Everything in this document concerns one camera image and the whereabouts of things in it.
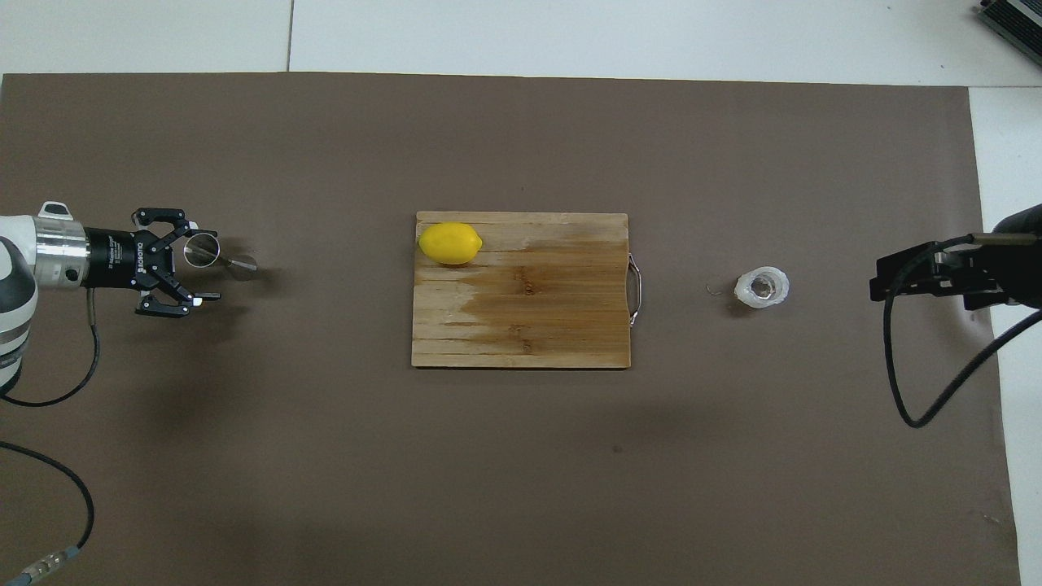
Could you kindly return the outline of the steel double jigger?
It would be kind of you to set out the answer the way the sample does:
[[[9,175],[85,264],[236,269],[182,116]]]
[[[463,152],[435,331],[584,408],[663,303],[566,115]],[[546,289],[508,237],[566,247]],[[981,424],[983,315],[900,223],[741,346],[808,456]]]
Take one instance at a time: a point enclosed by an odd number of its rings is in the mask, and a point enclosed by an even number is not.
[[[197,269],[218,267],[235,280],[252,280],[258,275],[253,257],[227,252],[216,234],[198,233],[187,239],[183,255],[187,264]]]

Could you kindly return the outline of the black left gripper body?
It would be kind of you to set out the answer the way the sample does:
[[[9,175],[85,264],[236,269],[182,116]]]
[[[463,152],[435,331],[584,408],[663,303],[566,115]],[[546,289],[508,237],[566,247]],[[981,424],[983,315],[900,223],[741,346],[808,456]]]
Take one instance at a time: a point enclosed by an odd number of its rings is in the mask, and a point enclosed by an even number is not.
[[[151,291],[175,270],[173,252],[150,230],[86,230],[85,288]]]

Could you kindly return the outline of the clear glass cup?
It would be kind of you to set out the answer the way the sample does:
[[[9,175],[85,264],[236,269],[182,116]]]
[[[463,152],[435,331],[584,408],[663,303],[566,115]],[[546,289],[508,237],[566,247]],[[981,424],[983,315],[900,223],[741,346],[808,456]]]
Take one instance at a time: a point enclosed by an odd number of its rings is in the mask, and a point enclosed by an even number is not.
[[[791,280],[782,269],[762,266],[739,277],[733,287],[733,295],[753,310],[779,306],[788,300]]]

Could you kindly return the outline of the grey ridged metal device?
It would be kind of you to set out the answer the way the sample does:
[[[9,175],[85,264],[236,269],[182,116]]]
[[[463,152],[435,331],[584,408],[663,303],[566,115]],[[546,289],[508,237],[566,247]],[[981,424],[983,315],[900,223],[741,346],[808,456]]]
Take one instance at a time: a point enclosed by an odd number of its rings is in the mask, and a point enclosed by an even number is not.
[[[979,0],[978,16],[1006,41],[1042,51],[1042,0]]]

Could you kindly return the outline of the yellow lemon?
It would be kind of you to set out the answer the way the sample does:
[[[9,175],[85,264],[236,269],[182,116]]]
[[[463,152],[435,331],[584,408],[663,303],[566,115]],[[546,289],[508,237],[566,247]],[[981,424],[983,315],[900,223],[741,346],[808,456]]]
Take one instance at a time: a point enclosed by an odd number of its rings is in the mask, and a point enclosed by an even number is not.
[[[432,262],[443,265],[465,265],[483,249],[483,238],[474,227],[464,222],[431,224],[418,238],[421,252]]]

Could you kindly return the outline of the brown table mat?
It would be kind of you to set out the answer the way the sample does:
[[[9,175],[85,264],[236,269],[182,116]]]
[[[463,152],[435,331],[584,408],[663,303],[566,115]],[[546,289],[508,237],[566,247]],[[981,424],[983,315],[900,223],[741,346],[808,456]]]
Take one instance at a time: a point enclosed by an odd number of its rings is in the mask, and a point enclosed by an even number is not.
[[[183,207],[255,257],[0,439],[97,505],[67,586],[1017,586],[994,362],[890,397],[878,257],[979,229],[969,92],[321,73],[10,75],[0,214]],[[623,371],[416,370],[419,211],[622,212]],[[791,292],[733,295],[774,266]],[[725,293],[708,295],[706,285]]]

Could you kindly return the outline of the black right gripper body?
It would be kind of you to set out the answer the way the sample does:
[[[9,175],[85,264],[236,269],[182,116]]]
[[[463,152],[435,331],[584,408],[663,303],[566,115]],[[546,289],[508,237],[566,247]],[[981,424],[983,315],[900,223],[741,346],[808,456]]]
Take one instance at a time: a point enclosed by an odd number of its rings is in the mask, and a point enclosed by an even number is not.
[[[1009,215],[998,222],[994,234],[1029,234],[1029,245],[1002,246],[994,250],[997,264],[992,275],[1014,303],[1042,310],[1042,203]]]

